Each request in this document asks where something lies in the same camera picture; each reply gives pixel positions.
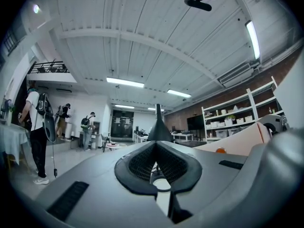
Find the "black pants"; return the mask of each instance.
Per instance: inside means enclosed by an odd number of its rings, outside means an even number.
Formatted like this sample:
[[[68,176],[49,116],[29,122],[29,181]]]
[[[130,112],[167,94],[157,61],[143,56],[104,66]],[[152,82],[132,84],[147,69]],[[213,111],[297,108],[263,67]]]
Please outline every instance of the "black pants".
[[[43,127],[30,132],[33,159],[38,169],[38,176],[42,178],[46,177],[44,166],[46,163],[47,140]]]

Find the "white sneaker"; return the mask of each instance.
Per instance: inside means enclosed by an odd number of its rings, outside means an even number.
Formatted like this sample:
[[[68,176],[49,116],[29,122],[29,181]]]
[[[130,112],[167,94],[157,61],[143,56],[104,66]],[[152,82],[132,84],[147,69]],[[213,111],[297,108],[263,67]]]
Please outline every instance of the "white sneaker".
[[[37,179],[33,180],[33,182],[37,185],[41,185],[41,184],[48,184],[49,183],[49,179],[47,177],[42,178],[42,177],[38,177]]]

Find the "brick wall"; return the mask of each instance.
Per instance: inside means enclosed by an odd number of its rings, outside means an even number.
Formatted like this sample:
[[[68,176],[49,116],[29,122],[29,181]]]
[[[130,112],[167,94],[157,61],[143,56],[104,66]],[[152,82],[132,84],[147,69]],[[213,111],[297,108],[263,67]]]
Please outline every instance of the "brick wall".
[[[270,69],[262,72],[255,78],[236,86],[229,91],[226,91],[224,93],[221,93],[219,95],[216,95],[210,99],[204,100],[202,102],[199,102],[195,105],[189,106],[187,108],[184,108],[180,111],[168,114],[165,116],[165,124],[168,127],[169,130],[171,130],[172,126],[175,126],[177,130],[185,130],[188,128],[187,125],[187,118],[193,117],[195,114],[202,115],[201,107],[204,108],[211,107],[213,105],[220,104],[222,102],[231,100],[233,98],[236,98],[238,96],[241,96],[243,94],[247,93],[247,89],[255,90],[271,81],[271,76],[274,77],[276,83],[279,85],[282,80],[285,78],[289,70],[292,68],[292,66],[295,64],[295,61],[299,57],[301,53],[302,48],[296,50],[293,54],[291,54],[289,57],[278,63],[277,65],[271,67]],[[254,100],[255,103],[259,103],[264,101],[265,99],[268,99],[273,96],[272,91],[266,91],[260,95],[257,95]],[[250,106],[250,102],[244,101],[241,105],[238,105],[238,107],[246,107]],[[278,106],[276,106],[276,103],[270,105],[272,108],[275,108],[276,111],[278,110]],[[266,115],[269,110],[269,105],[265,107],[260,107],[258,109],[258,114],[260,115]]]

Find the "man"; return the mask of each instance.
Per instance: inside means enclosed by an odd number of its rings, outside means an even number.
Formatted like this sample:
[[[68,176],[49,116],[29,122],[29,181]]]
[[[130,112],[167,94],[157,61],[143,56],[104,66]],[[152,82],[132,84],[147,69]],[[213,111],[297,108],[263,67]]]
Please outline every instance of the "man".
[[[90,117],[89,117],[89,121],[90,121],[89,127],[87,129],[84,129],[84,133],[83,133],[84,151],[91,150],[91,149],[89,149],[89,142],[91,140],[92,132],[95,129],[94,120],[95,120],[95,113],[91,112]]]
[[[30,144],[32,147],[32,154],[38,170],[38,178],[34,180],[35,184],[48,184],[49,179],[45,174],[46,162],[46,147],[47,136],[43,128],[43,117],[37,112],[36,106],[39,99],[39,93],[35,88],[28,89],[28,97],[26,104],[22,110],[22,115],[19,118],[19,123],[22,123],[29,113],[32,127],[30,131]]]
[[[71,109],[71,105],[68,103],[64,107],[62,107],[62,114],[59,116],[58,125],[55,129],[56,134],[58,134],[58,138],[62,137],[62,132],[66,128],[66,118],[69,118],[70,115],[67,114],[68,109]]]

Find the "television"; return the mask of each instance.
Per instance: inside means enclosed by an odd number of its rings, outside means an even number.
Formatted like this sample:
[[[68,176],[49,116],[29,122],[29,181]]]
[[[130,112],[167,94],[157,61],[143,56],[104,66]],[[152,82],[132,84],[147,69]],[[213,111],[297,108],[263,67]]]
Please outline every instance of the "television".
[[[203,115],[187,118],[188,130],[204,129]]]

